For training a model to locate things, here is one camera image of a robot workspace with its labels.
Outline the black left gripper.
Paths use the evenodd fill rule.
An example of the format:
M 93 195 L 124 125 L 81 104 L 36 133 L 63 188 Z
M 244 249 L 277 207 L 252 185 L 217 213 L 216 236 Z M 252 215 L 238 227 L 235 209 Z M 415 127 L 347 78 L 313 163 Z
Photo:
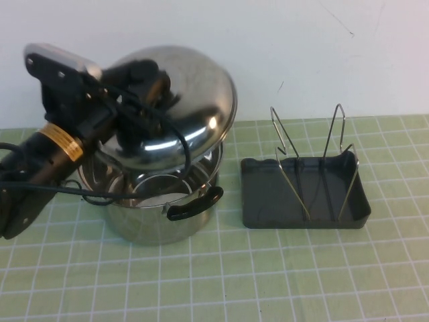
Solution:
M 132 60 L 103 70 L 101 83 L 126 88 L 154 77 L 158 71 L 153 60 Z M 107 141 L 116 125 L 118 142 L 160 137 L 160 111 L 156 107 L 118 96 L 88 75 L 44 71 L 39 81 L 45 119 L 83 142 Z

